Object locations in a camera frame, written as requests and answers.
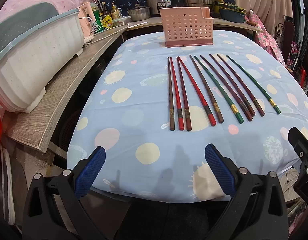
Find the blue gripper pad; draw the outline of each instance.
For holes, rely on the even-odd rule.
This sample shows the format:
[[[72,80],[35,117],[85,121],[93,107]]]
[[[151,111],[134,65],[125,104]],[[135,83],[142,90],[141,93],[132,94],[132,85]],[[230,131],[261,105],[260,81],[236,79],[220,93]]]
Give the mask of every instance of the blue gripper pad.
[[[235,178],[225,163],[222,161],[219,154],[212,148],[210,144],[205,147],[205,159],[223,192],[226,195],[234,197],[236,192]]]
[[[79,199],[80,197],[85,196],[87,194],[94,180],[96,179],[96,176],[103,167],[105,159],[106,159],[105,149],[101,146],[97,146],[87,160],[80,160],[80,162],[87,162],[87,163],[75,180],[74,193],[76,198]]]

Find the light blue tablecloth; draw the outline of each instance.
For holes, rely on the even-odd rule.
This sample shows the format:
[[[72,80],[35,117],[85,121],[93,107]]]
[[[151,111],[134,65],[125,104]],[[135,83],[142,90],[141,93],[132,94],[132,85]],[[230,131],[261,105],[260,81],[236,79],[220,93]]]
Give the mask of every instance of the light blue tablecloth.
[[[244,166],[257,174],[272,170],[281,174],[298,160],[287,141],[287,133],[296,126],[308,138],[308,98],[270,54],[248,38],[228,31],[214,30],[211,46],[166,48],[164,42],[163,33],[152,33],[121,45],[84,107],[68,149],[68,168],[101,145],[106,149],[106,162],[93,184],[95,188],[126,196],[189,203],[223,195],[204,158],[209,143],[238,167]],[[223,124],[210,126],[183,71],[193,131],[179,131],[177,122],[176,130],[170,131],[167,57],[174,59],[179,89],[177,56],[181,56],[211,105],[189,58],[189,54],[202,54],[222,73],[209,53],[227,54],[240,63],[268,91],[282,113],[277,115],[252,81],[228,61],[259,100],[265,116],[261,117],[255,109],[256,115],[248,122],[239,109],[244,118],[244,123],[239,124],[212,80],[202,71],[224,117]]]

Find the rice cooker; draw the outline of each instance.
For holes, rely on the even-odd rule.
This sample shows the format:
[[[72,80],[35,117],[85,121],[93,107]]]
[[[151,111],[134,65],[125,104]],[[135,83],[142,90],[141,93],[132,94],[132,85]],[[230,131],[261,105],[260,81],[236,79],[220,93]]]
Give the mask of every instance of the rice cooker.
[[[159,9],[172,7],[171,0],[147,0],[151,16],[160,16]]]

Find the wooden countertop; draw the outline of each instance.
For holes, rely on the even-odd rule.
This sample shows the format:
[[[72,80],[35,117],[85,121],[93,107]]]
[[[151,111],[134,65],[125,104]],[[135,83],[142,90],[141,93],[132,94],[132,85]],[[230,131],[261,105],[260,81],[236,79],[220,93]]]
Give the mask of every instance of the wooden countertop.
[[[107,33],[96,34],[93,41],[118,31],[99,42],[85,46],[79,57],[67,62],[46,86],[46,94],[32,112],[16,114],[6,111],[3,118],[5,134],[21,144],[45,153],[57,122],[83,77],[125,29],[126,25],[112,28],[106,31]]]
[[[125,31],[130,31],[130,30],[135,30],[135,29],[145,28],[145,27],[150,27],[150,26],[162,25],[162,19],[160,17],[153,17],[153,18],[149,18],[143,21],[132,22],[131,24],[132,26],[130,26]],[[223,19],[218,19],[218,18],[214,18],[214,26],[234,27],[234,28],[246,29],[246,30],[264,33],[264,31],[260,30],[259,28],[250,26],[246,23],[234,23],[234,22],[229,22]]]

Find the green chopstick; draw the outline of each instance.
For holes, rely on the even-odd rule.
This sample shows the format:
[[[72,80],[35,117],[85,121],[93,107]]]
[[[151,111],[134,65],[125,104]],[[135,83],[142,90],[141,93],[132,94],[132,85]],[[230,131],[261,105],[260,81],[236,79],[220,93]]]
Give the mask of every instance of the green chopstick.
[[[225,98],[226,102],[228,103],[228,105],[230,106],[230,108],[232,109],[234,115],[236,116],[237,120],[239,123],[243,123],[244,120],[241,116],[241,114],[239,113],[237,107],[235,106],[235,104],[233,103],[233,101],[229,98],[228,94],[224,91],[224,89],[222,88],[222,86],[219,84],[219,82],[215,79],[215,77],[212,75],[211,72],[209,72],[209,70],[204,66],[204,64],[196,57],[194,56],[194,58],[197,60],[197,62],[202,66],[202,68],[206,71],[206,73],[210,76],[210,78],[213,80],[214,84],[217,86],[217,88],[219,89],[219,91],[222,93],[223,97]]]
[[[259,83],[245,70],[243,69],[235,60],[233,60],[230,56],[226,55],[236,66],[238,66],[241,71],[243,71],[246,76],[250,78],[250,80],[253,81],[253,83],[259,88],[259,90],[263,93],[263,95],[266,97],[266,99],[270,102],[270,104],[273,106],[277,114],[281,113],[281,110],[278,108],[278,106],[275,104],[273,99],[270,97],[270,95],[261,87]]]

